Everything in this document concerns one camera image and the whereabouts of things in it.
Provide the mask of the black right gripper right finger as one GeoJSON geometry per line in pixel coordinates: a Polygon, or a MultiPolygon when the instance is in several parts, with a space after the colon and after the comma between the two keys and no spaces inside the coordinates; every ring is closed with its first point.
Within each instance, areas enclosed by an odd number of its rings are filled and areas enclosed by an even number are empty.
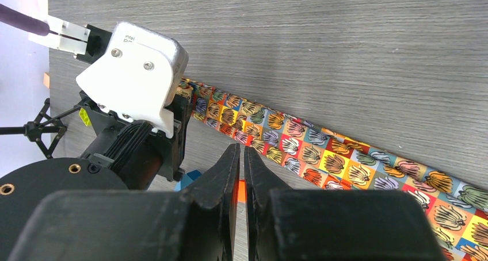
{"type": "Polygon", "coordinates": [[[244,151],[250,260],[444,260],[408,193],[299,190],[244,151]]]}

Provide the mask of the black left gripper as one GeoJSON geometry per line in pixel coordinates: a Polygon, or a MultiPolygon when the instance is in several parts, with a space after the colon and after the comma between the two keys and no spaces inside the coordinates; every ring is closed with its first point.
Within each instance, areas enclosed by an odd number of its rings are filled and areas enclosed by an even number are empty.
{"type": "Polygon", "coordinates": [[[96,133],[94,141],[79,157],[86,173],[91,177],[110,176],[115,187],[130,190],[147,189],[157,175],[169,181],[181,178],[180,165],[192,108],[190,96],[178,95],[176,91],[168,107],[176,114],[174,136],[169,139],[163,132],[153,130],[148,121],[124,121],[115,112],[103,112],[101,105],[84,91],[80,90],[79,95],[79,104],[87,111],[96,133]]]}

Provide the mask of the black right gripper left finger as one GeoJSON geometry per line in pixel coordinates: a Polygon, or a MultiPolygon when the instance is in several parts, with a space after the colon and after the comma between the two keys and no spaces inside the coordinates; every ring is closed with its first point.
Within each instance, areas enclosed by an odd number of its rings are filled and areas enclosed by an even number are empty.
{"type": "Polygon", "coordinates": [[[9,260],[231,260],[241,148],[178,192],[71,190],[44,198],[9,260]]]}

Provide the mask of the colourful shell pattern tie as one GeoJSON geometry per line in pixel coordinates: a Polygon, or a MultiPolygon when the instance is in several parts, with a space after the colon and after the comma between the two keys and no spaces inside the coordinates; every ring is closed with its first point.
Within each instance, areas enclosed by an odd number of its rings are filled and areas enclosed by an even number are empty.
{"type": "Polygon", "coordinates": [[[422,207],[448,260],[487,259],[487,191],[442,171],[189,79],[193,116],[326,190],[401,190],[422,207]]]}

